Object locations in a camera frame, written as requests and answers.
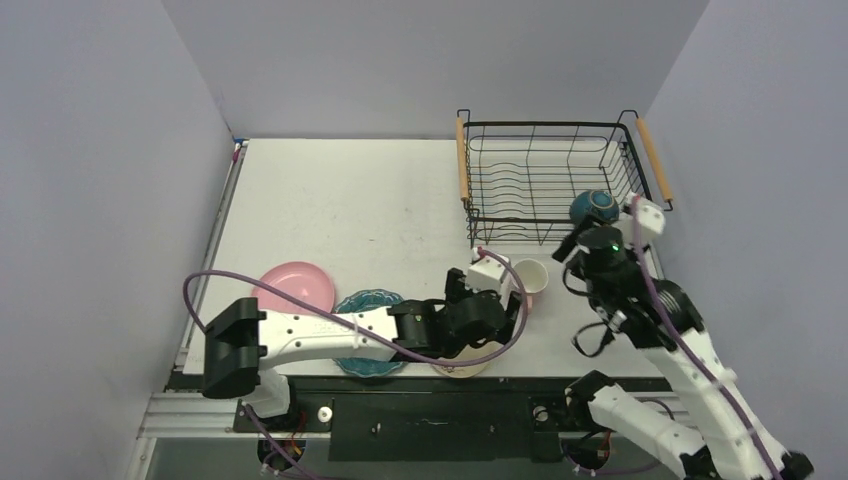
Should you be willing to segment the pink mug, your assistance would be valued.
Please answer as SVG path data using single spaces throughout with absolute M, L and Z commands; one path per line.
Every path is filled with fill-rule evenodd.
M 524 285 L 528 296 L 527 311 L 531 312 L 537 296 L 548 286 L 548 270 L 540 261 L 532 258 L 518 260 L 512 267 Z

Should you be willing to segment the dark bowl beige inside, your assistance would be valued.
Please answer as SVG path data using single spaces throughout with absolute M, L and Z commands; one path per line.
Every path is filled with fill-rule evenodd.
M 616 199 L 605 190 L 585 190 L 579 193 L 569 206 L 568 215 L 575 225 L 589 214 L 607 222 L 615 222 L 620 215 Z

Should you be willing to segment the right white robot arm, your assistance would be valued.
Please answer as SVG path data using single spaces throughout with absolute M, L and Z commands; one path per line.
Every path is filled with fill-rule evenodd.
M 552 257 L 565 278 L 585 283 L 581 295 L 608 335 L 625 336 L 663 375 L 692 424 L 654 410 L 597 370 L 566 388 L 566 418 L 619 433 L 681 479 L 809 478 L 809 458 L 784 447 L 752 413 L 691 299 L 674 282 L 645 274 L 641 252 L 616 226 L 587 219 Z

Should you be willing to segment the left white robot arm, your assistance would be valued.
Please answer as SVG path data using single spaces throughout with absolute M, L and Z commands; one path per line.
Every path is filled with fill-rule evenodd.
M 491 343 L 502 355 L 523 332 L 527 294 L 510 271 L 493 280 L 486 287 L 453 268 L 442 299 L 348 314 L 312 305 L 297 314 L 271 312 L 255 297 L 239 298 L 204 328 L 201 392 L 208 399 L 239 399 L 272 429 L 285 430 L 299 405 L 276 371 L 284 364 L 362 358 L 465 366 L 464 350 Z

